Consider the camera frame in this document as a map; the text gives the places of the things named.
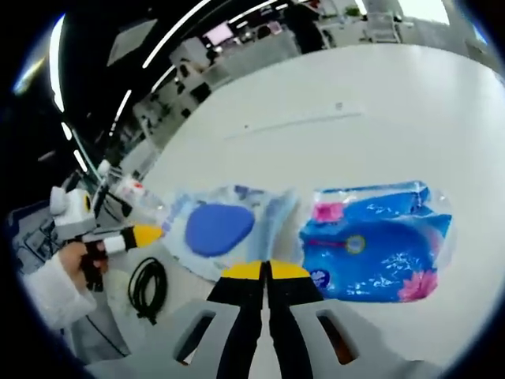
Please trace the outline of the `person's left hand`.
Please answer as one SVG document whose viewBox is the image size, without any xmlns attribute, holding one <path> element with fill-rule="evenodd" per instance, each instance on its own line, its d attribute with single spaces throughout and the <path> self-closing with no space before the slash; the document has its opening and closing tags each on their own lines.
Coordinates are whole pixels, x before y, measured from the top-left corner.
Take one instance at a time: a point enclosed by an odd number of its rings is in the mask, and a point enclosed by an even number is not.
<svg viewBox="0 0 505 379">
<path fill-rule="evenodd" d="M 93 242 L 91 246 L 102 252 L 105 250 L 102 241 Z M 62 263 L 62 267 L 72 280 L 76 289 L 81 293 L 84 293 L 87 289 L 87 281 L 81 268 L 82 257 L 87 253 L 87 247 L 82 242 L 71 242 L 58 251 L 58 258 Z M 101 274 L 108 271 L 107 258 L 93 261 L 93 265 L 100 271 Z"/>
</svg>

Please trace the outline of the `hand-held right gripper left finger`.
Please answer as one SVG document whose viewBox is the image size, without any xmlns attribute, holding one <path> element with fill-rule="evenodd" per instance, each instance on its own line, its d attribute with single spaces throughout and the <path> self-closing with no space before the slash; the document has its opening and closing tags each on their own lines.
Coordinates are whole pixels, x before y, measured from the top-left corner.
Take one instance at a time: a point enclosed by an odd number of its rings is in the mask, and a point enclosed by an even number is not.
<svg viewBox="0 0 505 379">
<path fill-rule="evenodd" d="M 162 378 L 247 378 L 262 329 L 263 262 L 223 271 L 207 299 L 170 316 L 159 347 Z"/>
</svg>

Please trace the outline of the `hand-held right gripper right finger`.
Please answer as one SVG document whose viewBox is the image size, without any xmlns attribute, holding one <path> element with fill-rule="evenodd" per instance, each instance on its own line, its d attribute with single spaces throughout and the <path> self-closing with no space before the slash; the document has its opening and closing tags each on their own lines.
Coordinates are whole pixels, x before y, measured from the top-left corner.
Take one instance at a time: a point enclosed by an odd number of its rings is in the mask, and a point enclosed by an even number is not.
<svg viewBox="0 0 505 379">
<path fill-rule="evenodd" d="M 379 333 L 348 306 L 324 300 L 309 273 L 264 264 L 269 328 L 283 378 L 378 378 Z"/>
</svg>

